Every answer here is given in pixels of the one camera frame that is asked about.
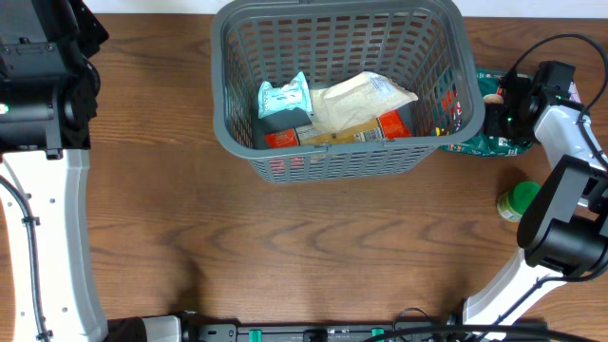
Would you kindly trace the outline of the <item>beige paper pouch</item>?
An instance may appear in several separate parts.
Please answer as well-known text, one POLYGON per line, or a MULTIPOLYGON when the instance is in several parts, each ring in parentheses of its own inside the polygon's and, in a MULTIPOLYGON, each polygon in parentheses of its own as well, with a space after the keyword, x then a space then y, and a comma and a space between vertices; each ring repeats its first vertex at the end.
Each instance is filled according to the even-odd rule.
POLYGON ((310 91, 311 122, 322 133, 338 133, 418 100, 418 96, 369 71, 347 81, 310 91))

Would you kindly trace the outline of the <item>light blue wipes packet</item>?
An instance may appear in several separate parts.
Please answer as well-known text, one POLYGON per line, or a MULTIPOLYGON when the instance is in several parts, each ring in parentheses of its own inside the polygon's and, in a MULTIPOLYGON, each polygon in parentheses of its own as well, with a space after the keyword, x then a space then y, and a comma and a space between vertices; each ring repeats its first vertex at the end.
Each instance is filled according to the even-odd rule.
POLYGON ((258 90, 257 103, 260 119, 286 110, 300 109, 306 114, 314 112, 308 82, 302 71, 281 87, 273 87, 264 81, 258 90))

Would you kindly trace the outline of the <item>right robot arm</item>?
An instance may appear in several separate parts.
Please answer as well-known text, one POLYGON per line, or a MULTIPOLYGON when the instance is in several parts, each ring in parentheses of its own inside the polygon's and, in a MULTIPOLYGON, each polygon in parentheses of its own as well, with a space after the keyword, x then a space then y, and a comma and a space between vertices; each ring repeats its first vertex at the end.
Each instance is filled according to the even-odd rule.
POLYGON ((458 321, 478 339, 500 341, 551 291, 607 271, 607 157, 585 105, 571 98, 570 66, 542 64, 533 78, 502 79, 499 128, 544 149, 552 171, 519 221, 518 250, 464 302, 458 321))

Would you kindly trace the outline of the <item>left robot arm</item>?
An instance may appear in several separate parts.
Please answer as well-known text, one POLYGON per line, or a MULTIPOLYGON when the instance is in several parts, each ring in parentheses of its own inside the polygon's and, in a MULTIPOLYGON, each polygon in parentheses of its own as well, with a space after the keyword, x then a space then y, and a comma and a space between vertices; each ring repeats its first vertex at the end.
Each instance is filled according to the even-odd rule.
POLYGON ((174 315, 109 320, 86 219, 90 121, 108 34, 81 0, 1 4, 1 204, 16 341, 178 341, 174 315))

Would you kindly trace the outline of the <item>orange pasta package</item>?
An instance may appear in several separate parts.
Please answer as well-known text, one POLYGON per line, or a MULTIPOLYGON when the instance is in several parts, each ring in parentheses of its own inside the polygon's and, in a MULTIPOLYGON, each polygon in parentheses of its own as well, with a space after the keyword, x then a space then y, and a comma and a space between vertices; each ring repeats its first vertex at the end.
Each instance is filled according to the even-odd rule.
POLYGON ((312 124, 288 128, 265 135, 272 149, 300 145, 348 144, 378 142, 384 139, 409 138, 411 133, 401 121, 398 112, 392 110, 379 118, 347 128, 338 133, 321 133, 312 124))

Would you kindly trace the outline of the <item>green coffee bag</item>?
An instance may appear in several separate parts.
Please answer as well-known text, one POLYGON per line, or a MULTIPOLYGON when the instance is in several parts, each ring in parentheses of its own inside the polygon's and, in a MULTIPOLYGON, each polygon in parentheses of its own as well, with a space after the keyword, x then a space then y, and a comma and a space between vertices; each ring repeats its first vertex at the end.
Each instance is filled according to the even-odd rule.
MULTIPOLYGON (((477 68, 477 81, 486 105, 502 105, 504 89, 501 86, 505 71, 477 68)), ((464 154, 482 158, 515 157, 527 152, 532 142, 515 143, 505 137, 487 136, 481 129, 473 138, 458 144, 440 146, 448 153, 464 154)))

